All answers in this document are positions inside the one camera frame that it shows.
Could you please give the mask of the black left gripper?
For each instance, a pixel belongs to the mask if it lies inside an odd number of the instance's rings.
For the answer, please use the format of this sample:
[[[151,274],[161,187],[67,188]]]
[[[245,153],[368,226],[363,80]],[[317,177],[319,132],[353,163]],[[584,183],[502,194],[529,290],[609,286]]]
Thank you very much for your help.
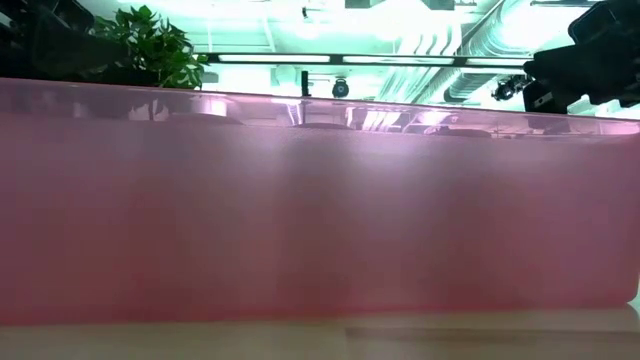
[[[31,3],[33,65],[51,77],[94,70],[101,73],[125,58],[125,45],[89,35],[93,15],[79,3]]]

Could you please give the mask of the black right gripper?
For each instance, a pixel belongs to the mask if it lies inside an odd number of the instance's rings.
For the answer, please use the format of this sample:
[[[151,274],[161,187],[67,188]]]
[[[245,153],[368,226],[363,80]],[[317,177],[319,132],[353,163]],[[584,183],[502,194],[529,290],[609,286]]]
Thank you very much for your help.
[[[621,107],[639,103],[639,2],[595,2],[572,21],[568,34],[581,52],[571,88],[566,80],[570,46],[536,52],[528,62],[534,79],[522,91],[526,112],[562,114],[586,95],[593,105],[617,100]]]

